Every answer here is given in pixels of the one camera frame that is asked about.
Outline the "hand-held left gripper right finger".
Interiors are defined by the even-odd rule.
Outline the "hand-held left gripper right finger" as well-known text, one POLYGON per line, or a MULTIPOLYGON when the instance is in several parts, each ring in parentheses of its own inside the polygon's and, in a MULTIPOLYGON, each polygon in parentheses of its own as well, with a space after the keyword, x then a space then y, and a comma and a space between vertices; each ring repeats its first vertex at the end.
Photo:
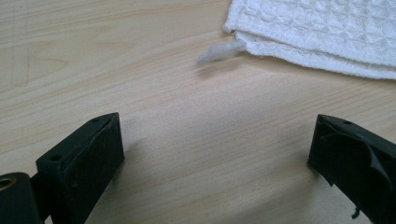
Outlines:
POLYGON ((307 163, 373 224, 396 224, 396 144, 336 117, 317 117, 307 163))

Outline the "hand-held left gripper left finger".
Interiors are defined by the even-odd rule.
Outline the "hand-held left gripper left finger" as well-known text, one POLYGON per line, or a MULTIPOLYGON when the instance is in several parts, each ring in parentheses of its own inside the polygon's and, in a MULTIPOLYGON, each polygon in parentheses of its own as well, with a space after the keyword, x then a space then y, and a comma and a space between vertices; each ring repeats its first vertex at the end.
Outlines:
POLYGON ((123 161, 117 112, 87 121, 37 159, 53 224, 84 224, 123 161))

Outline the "white waffle towel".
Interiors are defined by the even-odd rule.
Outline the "white waffle towel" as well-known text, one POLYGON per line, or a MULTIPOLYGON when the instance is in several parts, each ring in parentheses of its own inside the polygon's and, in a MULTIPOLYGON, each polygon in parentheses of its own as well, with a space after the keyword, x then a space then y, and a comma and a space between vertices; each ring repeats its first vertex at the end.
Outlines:
POLYGON ((246 51, 347 75, 396 80, 396 0, 233 0, 200 63, 246 51))

